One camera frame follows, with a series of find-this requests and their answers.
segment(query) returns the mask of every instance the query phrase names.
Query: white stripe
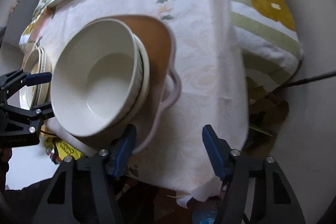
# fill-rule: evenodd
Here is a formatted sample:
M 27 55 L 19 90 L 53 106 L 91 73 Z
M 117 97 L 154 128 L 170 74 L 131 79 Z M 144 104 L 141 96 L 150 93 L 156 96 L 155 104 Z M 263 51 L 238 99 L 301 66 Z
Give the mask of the white stripe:
M 262 73 L 259 70 L 255 69 L 245 69 L 246 76 L 253 79 L 253 81 L 256 82 L 257 86 L 263 86 L 264 90 L 267 92 L 271 92 L 275 90 L 279 85 L 275 83 L 271 77 L 269 77 L 267 74 Z
M 278 64 L 290 74 L 295 72 L 299 60 L 290 52 L 242 28 L 235 27 L 235 31 L 241 48 Z
M 231 1 L 231 10 L 240 15 L 246 16 L 248 18 L 252 18 L 255 21 L 258 21 L 264 25 L 267 25 L 268 27 L 276 29 L 298 42 L 296 32 L 286 28 L 281 22 L 277 22 L 270 18 L 264 17 L 254 8 L 248 7 L 245 4 L 242 4 L 239 2 Z

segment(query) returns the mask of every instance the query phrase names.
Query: stacked plate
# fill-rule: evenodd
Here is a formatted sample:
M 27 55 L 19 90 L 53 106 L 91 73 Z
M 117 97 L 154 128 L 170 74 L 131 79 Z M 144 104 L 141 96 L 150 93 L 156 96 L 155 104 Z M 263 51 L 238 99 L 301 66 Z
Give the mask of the stacked plate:
M 53 70 L 51 103 L 61 126 L 76 137 L 127 124 L 149 90 L 145 46 L 122 21 L 105 18 L 83 27 Z
M 23 71 L 31 74 L 51 71 L 51 63 L 44 47 L 37 47 L 33 50 Z M 49 83 L 24 86 L 19 91 L 21 108 L 30 110 L 33 106 L 44 103 L 47 99 L 48 90 Z

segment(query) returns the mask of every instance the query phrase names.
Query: screw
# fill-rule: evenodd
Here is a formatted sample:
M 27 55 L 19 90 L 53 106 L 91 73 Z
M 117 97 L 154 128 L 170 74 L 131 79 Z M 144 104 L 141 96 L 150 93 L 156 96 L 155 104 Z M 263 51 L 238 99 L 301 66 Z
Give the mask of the screw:
M 266 158 L 266 161 L 267 161 L 269 164 L 272 164 L 272 163 L 275 162 L 275 158 L 273 158 L 272 156 L 268 156 L 268 157 Z
M 240 155 L 240 151 L 238 149 L 232 149 L 231 150 L 231 154 L 235 157 L 239 156 Z
M 65 161 L 65 162 L 70 162 L 70 161 L 72 161 L 72 159 L 73 159 L 72 156 L 66 156 L 66 157 L 63 159 L 63 161 Z
M 109 151 L 107 149 L 102 149 L 99 151 L 99 155 L 104 157 L 109 153 Z

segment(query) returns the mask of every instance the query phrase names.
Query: finger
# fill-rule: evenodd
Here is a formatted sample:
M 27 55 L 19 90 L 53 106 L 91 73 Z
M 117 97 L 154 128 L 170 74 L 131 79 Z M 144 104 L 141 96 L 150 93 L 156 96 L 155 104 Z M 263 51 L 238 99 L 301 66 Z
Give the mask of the finger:
M 13 155 L 13 152 L 11 148 L 4 148 L 2 150 L 1 160 L 4 162 L 9 161 L 12 155 Z

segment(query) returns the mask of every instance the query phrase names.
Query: bowl rim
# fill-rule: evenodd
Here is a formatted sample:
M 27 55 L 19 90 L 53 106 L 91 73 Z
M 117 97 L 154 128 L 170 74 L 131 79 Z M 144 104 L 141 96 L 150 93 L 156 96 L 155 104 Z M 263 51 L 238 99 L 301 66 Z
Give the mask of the bowl rim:
M 71 130 L 71 128 L 68 127 L 68 120 L 66 119 L 60 119 L 57 115 L 57 113 L 59 113 L 59 111 L 64 111 L 65 108 L 62 107 L 62 109 L 60 110 L 58 107 L 55 108 L 55 95 L 54 95 L 54 87 L 55 87 L 55 84 L 54 81 L 55 81 L 55 78 L 54 78 L 54 75 L 58 75 L 58 64 L 61 60 L 61 57 L 62 55 L 64 54 L 64 52 L 66 52 L 66 49 L 69 47 L 69 45 L 71 45 L 71 41 L 82 31 L 84 31 L 87 27 L 93 25 L 93 24 L 96 24 L 96 23 L 99 23 L 99 22 L 106 22 L 106 21 L 113 21 L 113 22 L 117 22 L 118 24 L 122 25 L 124 28 L 126 28 L 126 30 L 128 31 L 128 33 L 130 34 L 131 36 L 131 39 L 132 39 L 132 44 L 133 44 L 133 71 L 132 71 L 132 78 L 131 78 L 131 81 L 130 81 L 130 84 L 129 84 L 129 87 L 128 87 L 128 90 L 127 90 L 127 93 L 126 93 L 126 99 L 124 101 L 124 103 L 120 106 L 120 108 L 114 113 L 113 116 L 111 116 L 110 118 L 108 118 L 108 120 L 104 123 L 104 124 L 101 124 L 99 127 L 96 127 L 96 129 L 94 131 L 83 131 L 83 130 L 78 130 L 78 132 L 74 132 L 73 130 Z M 63 49 L 62 53 L 60 54 L 59 58 L 58 58 L 58 61 L 55 65 L 55 68 L 53 70 L 53 76 L 52 76 L 52 79 L 51 79 L 51 82 L 50 82 L 50 99 L 51 99 L 51 106 L 52 106 L 52 109 L 53 109 L 53 112 L 55 114 L 55 117 L 57 117 L 60 125 L 65 129 L 67 130 L 71 135 L 75 136 L 75 137 L 90 137 L 90 136 L 93 136 L 99 132 L 101 132 L 102 130 L 108 128 L 112 123 L 113 121 L 116 119 L 116 117 L 118 117 L 118 115 L 120 114 L 120 112 L 122 111 L 122 109 L 125 107 L 126 105 L 126 102 L 127 102 L 127 99 L 130 97 L 130 93 L 131 93 L 131 90 L 132 90 L 132 87 L 134 85 L 134 82 L 135 82 L 135 79 L 136 79 L 136 76 L 137 76 L 137 67 L 138 67 L 138 45 L 137 45 L 137 42 L 135 40 L 135 37 L 134 37 L 134 33 L 132 32 L 132 30 L 129 28 L 129 26 L 127 24 L 125 24 L 123 21 L 119 20 L 119 19 L 114 19 L 114 18 L 100 18 L 100 19 L 95 19 L 91 22 L 89 22 L 88 24 L 86 24 L 83 28 L 81 28 L 77 33 L 75 33 L 73 35 L 72 38 L 69 39 L 67 45 L 65 46 L 65 48 Z

